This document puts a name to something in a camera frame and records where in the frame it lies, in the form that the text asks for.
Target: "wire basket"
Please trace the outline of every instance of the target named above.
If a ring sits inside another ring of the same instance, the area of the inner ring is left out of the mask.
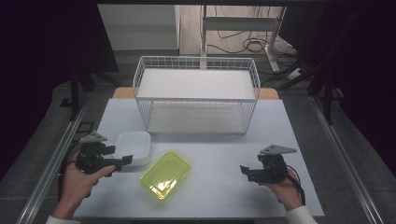
[[[134,75],[150,133],[245,134],[259,95],[248,58],[142,57]]]

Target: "white plastic bowl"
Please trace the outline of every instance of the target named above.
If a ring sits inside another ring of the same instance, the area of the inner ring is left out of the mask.
[[[149,163],[151,154],[151,137],[147,132],[122,133],[116,138],[114,159],[134,155],[129,166],[142,166]]]

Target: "yellow tray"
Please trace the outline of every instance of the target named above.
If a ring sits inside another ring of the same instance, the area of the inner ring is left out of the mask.
[[[167,151],[140,177],[140,182],[163,200],[180,183],[190,168],[190,164],[176,152]]]

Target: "white wall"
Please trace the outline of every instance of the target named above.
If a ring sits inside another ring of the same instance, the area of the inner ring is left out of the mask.
[[[113,50],[178,49],[178,6],[98,5]]]

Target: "white table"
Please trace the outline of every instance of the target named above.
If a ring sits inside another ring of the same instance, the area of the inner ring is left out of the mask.
[[[125,132],[144,131],[135,100],[111,99],[98,132],[114,145]],[[103,178],[83,201],[76,218],[260,218],[283,217],[283,205],[267,188],[241,174],[239,165],[262,168],[259,151],[271,144],[294,147],[286,163],[302,179],[306,204],[313,216],[323,216],[304,159],[290,126],[283,102],[259,100],[246,135],[153,134],[151,161],[144,167],[124,167]],[[167,150],[174,150],[191,164],[191,170],[168,198],[157,199],[144,189],[140,176]]]

